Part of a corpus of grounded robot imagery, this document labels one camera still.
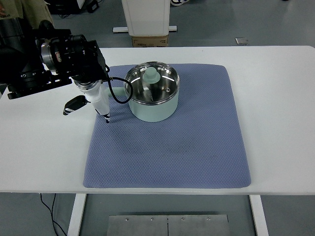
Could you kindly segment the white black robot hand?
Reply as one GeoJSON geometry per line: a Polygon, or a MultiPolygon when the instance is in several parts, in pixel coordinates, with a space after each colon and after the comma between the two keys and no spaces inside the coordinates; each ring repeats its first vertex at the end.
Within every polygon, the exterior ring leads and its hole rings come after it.
{"type": "Polygon", "coordinates": [[[63,109],[63,115],[77,111],[87,104],[92,104],[96,112],[105,118],[105,122],[110,122],[109,95],[105,85],[101,80],[91,83],[74,82],[76,87],[83,93],[69,100],[63,109]]]}

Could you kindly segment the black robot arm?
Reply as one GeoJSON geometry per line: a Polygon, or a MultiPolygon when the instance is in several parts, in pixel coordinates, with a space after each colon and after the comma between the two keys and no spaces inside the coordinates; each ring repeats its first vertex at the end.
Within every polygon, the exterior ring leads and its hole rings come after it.
{"type": "Polygon", "coordinates": [[[69,29],[55,29],[47,20],[38,29],[21,18],[0,22],[0,83],[7,86],[9,99],[72,82],[110,83],[108,72],[95,40],[87,41],[69,29]]]}

